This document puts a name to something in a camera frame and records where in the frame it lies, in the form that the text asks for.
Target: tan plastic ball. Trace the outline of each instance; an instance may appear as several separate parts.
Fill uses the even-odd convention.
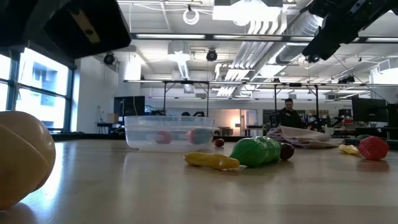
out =
[[[41,188],[55,162],[50,132],[34,116],[0,112],[0,210],[10,208]]]

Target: clear plastic container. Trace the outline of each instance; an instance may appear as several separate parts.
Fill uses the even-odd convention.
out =
[[[124,128],[131,148],[190,152],[209,148],[215,120],[191,116],[126,116]]]

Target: yellow plastic fruit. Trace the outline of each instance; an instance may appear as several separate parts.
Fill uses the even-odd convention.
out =
[[[0,210],[41,188],[55,162],[51,134],[34,116],[0,112]]]
[[[350,146],[346,146],[346,145],[341,145],[338,147],[338,149],[341,152],[345,152],[347,154],[351,154],[351,155],[358,155],[359,154],[359,150],[357,147],[350,145]]]
[[[217,170],[239,167],[237,159],[219,154],[191,152],[184,155],[184,160],[191,166],[204,166]]]

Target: man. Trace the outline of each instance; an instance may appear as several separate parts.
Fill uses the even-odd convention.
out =
[[[279,111],[277,122],[281,126],[304,128],[300,115],[293,110],[293,100],[290,98],[285,100],[285,108]]]

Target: green toy pepper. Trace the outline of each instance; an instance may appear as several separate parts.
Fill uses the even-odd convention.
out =
[[[242,139],[236,143],[230,157],[248,167],[263,166],[279,161],[280,144],[262,136]]]

